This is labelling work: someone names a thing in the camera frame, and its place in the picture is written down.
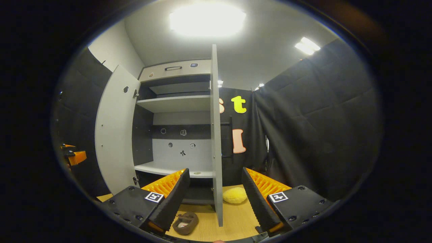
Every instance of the black curtain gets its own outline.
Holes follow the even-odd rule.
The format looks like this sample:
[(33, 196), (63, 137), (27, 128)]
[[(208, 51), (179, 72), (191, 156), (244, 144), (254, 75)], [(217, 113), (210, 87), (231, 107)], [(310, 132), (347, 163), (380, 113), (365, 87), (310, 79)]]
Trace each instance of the black curtain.
[(57, 102), (54, 103), (54, 144), (74, 145), (85, 150), (87, 159), (72, 166), (75, 176), (84, 190), (92, 197), (109, 194), (96, 159), (95, 124), (99, 102), (112, 72), (103, 66), (88, 48), (82, 50), (59, 82)]
[[(237, 96), (241, 96), (246, 101), (242, 104), (242, 107), (246, 108), (245, 113), (237, 113), (234, 110), (231, 99)], [(229, 117), (232, 116), (232, 128), (243, 130), (241, 137), (243, 146), (246, 148), (243, 153), (233, 154), (230, 138), (232, 131), (229, 126), (221, 126), (222, 155), (233, 154), (232, 158), (222, 158), (222, 184), (223, 186), (240, 185), (241, 170), (244, 166), (256, 171), (264, 169), (267, 157), (265, 134), (258, 119), (257, 108), (253, 105), (252, 91), (219, 88), (219, 97), (225, 109), (220, 114), (220, 121), (229, 122)]]
[(373, 166), (380, 100), (370, 71), (342, 40), (288, 68), (253, 99), (270, 142), (268, 176), (334, 201)]

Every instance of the white shelf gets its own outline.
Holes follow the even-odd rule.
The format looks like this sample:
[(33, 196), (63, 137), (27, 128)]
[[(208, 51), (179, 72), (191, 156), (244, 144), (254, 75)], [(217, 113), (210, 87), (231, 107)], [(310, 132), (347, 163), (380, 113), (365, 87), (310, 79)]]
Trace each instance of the white shelf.
[[(180, 168), (180, 169), (158, 168), (154, 161), (135, 166), (135, 170), (143, 171), (143, 172), (147, 172), (147, 173), (152, 173), (152, 174), (157, 174), (157, 175), (164, 175), (164, 176), (167, 176), (169, 174), (177, 172), (181, 169), (184, 169), (184, 168)], [(212, 171), (194, 171), (194, 170), (189, 168), (189, 176), (191, 178), (212, 178), (213, 172)]]
[(199, 112), (210, 110), (210, 96), (179, 96), (137, 101), (137, 105), (153, 112)]

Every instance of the door hinge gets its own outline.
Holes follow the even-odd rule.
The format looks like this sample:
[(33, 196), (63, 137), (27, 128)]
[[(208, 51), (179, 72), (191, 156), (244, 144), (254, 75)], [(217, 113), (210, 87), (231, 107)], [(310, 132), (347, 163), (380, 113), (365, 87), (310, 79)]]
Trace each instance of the door hinge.
[(138, 183), (138, 181), (140, 180), (140, 178), (137, 176), (137, 178), (132, 177), (132, 180), (134, 182), (134, 184), (136, 185)]
[(135, 90), (133, 93), (133, 98), (140, 96), (140, 94), (138, 94), (138, 90)]

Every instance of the decorative letter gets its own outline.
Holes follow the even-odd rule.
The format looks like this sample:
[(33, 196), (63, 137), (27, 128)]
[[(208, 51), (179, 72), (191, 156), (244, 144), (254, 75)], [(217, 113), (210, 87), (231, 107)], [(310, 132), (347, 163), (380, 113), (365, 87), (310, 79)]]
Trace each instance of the decorative letter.
[(234, 102), (234, 110), (237, 113), (245, 113), (246, 108), (243, 108), (242, 103), (246, 103), (246, 100), (242, 99), (241, 96), (236, 96), (231, 99), (232, 102)]
[(241, 129), (233, 129), (232, 130), (232, 143), (234, 145), (233, 153), (243, 153), (246, 151), (246, 148), (243, 146), (243, 140), (241, 138), (241, 134), (243, 130)]
[(219, 98), (219, 113), (223, 113), (225, 111), (225, 107), (223, 107), (223, 100)]

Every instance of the open cabinet door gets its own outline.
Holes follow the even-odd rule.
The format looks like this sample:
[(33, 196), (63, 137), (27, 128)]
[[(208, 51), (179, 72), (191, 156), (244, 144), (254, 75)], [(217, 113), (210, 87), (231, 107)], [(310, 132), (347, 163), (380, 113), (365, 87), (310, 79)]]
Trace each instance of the open cabinet door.
[(219, 88), (216, 45), (212, 45), (210, 70), (210, 119), (212, 138), (213, 196), (219, 227), (223, 225), (222, 212), (222, 152), (220, 139)]
[(96, 116), (95, 147), (99, 169), (113, 195), (136, 186), (132, 158), (132, 120), (140, 82), (118, 65), (105, 86)]

